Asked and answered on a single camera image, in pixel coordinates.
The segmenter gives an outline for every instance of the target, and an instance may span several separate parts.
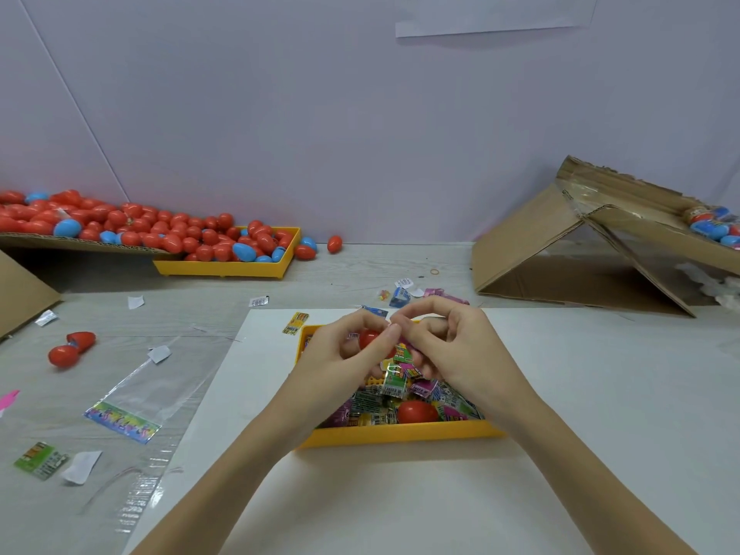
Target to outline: white paper sheet on wall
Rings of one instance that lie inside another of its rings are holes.
[[[396,37],[587,27],[597,0],[396,0]]]

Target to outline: right hand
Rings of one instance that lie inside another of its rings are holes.
[[[441,317],[411,321],[424,314]],[[446,380],[500,426],[538,399],[482,309],[430,296],[404,306],[391,321],[416,349],[414,365],[426,378]]]

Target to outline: yellow plastic basket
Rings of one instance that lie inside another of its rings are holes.
[[[298,342],[295,361],[301,358],[306,338],[320,325],[304,326]],[[501,438],[506,434],[485,420],[457,420],[449,422],[420,422],[413,425],[352,426],[338,429],[315,429],[301,447],[353,446],[387,442],[416,442],[417,440],[447,440],[457,438]]]
[[[301,241],[301,228],[276,227],[293,236],[288,249],[285,250],[283,258],[279,262],[202,262],[183,261],[180,257],[171,257],[153,261],[159,274],[170,276],[171,274],[190,275],[197,277],[261,277],[261,278],[283,278],[288,265],[293,260],[295,246]]]

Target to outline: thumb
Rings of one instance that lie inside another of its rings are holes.
[[[393,323],[398,323],[401,326],[403,336],[414,348],[424,354],[433,363],[437,363],[435,357],[439,357],[439,353],[441,352],[440,347],[445,344],[445,341],[433,335],[419,323],[414,323],[408,317],[401,314],[395,314],[392,320]]]
[[[394,349],[400,337],[401,327],[395,323],[389,325],[364,350],[358,352],[345,362],[350,363],[353,368],[357,368],[360,372],[370,372],[373,366],[380,364],[388,356],[388,353]]]

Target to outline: person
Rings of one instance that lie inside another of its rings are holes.
[[[411,321],[425,314],[437,316]],[[449,382],[519,443],[597,555],[696,553],[537,395],[483,310],[433,296],[391,321],[360,309],[321,327],[270,403],[133,554],[218,553],[265,475],[362,385],[401,335],[425,377]],[[382,332],[360,350],[347,335],[365,328]]]

